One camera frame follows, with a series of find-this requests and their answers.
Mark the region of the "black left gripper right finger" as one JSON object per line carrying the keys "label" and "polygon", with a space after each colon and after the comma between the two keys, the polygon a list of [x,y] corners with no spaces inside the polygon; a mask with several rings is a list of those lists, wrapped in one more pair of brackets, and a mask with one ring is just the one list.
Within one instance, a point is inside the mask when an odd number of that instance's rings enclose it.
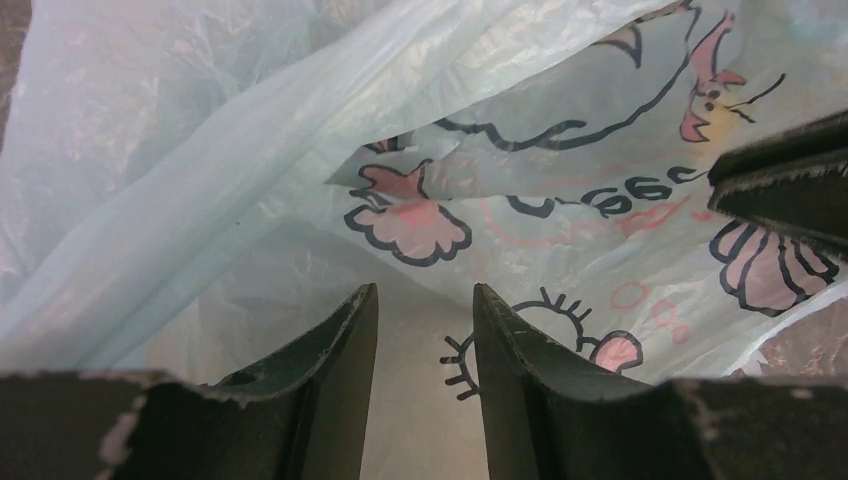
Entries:
{"label": "black left gripper right finger", "polygon": [[610,372],[473,294],[493,479],[843,479],[843,377],[674,378]]}

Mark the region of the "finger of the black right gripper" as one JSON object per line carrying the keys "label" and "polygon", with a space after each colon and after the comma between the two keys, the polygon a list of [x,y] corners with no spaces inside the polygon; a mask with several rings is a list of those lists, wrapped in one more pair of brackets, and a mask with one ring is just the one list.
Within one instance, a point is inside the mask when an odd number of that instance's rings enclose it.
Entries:
{"label": "finger of the black right gripper", "polygon": [[847,259],[847,112],[721,154],[708,208]]}

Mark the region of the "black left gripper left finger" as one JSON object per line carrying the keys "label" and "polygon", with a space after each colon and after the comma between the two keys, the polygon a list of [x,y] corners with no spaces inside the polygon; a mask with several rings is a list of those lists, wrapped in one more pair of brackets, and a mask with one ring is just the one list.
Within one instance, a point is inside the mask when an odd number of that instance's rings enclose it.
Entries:
{"label": "black left gripper left finger", "polygon": [[157,370],[5,371],[5,479],[355,479],[378,337],[375,285],[214,385]]}

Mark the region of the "light blue plastic bag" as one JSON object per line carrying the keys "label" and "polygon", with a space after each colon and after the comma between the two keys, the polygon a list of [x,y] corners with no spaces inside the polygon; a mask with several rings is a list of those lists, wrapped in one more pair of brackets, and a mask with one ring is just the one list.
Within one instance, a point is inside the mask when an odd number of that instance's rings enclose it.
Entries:
{"label": "light blue plastic bag", "polygon": [[727,149],[847,103],[843,1],[35,1],[1,153],[1,368],[132,380],[95,479],[218,479],[199,386],[377,287],[318,364],[322,479],[490,479],[473,289],[595,371],[756,372],[847,293],[821,248],[711,212]]}

